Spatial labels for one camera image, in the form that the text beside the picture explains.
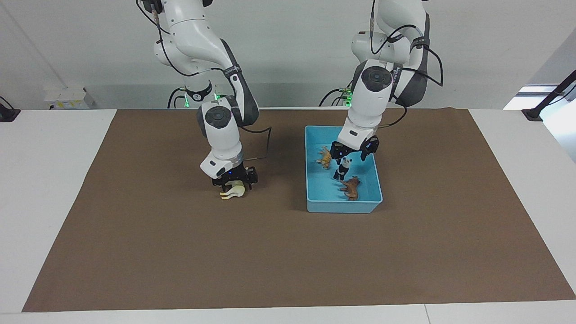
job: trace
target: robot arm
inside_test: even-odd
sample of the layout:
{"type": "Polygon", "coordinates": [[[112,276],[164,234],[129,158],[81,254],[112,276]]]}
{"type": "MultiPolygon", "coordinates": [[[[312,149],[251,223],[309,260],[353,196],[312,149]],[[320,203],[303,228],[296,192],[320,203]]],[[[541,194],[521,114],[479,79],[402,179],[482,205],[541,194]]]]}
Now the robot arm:
{"type": "Polygon", "coordinates": [[[238,128],[256,122],[258,105],[230,47],[216,36],[206,20],[204,7],[212,1],[142,1],[156,21],[157,14],[164,12],[169,24],[170,36],[154,46],[160,62],[173,66],[185,76],[199,73],[195,60],[215,63],[234,90],[233,96],[204,103],[198,109],[197,120],[202,134],[212,147],[200,168],[213,179],[214,185],[224,186],[233,180],[242,180],[249,185],[257,182],[255,171],[248,172],[244,168],[238,128]]]}
{"type": "Polygon", "coordinates": [[[430,23],[421,1],[380,0],[376,21],[384,33],[360,32],[354,37],[352,51],[361,64],[354,73],[348,117],[332,144],[338,163],[352,152],[360,151],[363,161],[376,152],[376,131],[388,102],[409,107],[424,97],[430,23]]]}

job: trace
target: animal figurine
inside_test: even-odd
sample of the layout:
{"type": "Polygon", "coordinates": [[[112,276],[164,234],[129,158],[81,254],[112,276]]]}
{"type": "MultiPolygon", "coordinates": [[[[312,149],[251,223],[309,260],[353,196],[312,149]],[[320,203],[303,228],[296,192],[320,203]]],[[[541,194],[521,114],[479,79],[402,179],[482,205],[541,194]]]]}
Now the animal figurine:
{"type": "Polygon", "coordinates": [[[240,180],[230,181],[226,183],[227,186],[232,186],[230,190],[225,193],[220,193],[220,197],[223,200],[228,200],[233,197],[242,197],[246,192],[246,188],[244,187],[244,182],[240,180]]]}
{"type": "Polygon", "coordinates": [[[332,161],[332,156],[330,155],[328,148],[326,146],[322,146],[322,150],[318,152],[318,154],[322,154],[322,159],[316,160],[316,162],[322,164],[324,169],[330,169],[330,161],[332,161]]]}
{"type": "Polygon", "coordinates": [[[344,194],[348,197],[348,200],[358,200],[358,185],[360,184],[358,177],[353,176],[348,181],[340,180],[340,182],[346,186],[346,188],[340,188],[340,191],[346,191],[344,194]]]}
{"type": "Polygon", "coordinates": [[[350,164],[352,164],[352,160],[343,158],[342,163],[340,163],[340,166],[338,166],[338,169],[334,172],[334,179],[340,181],[344,180],[344,176],[350,170],[350,164]]]}

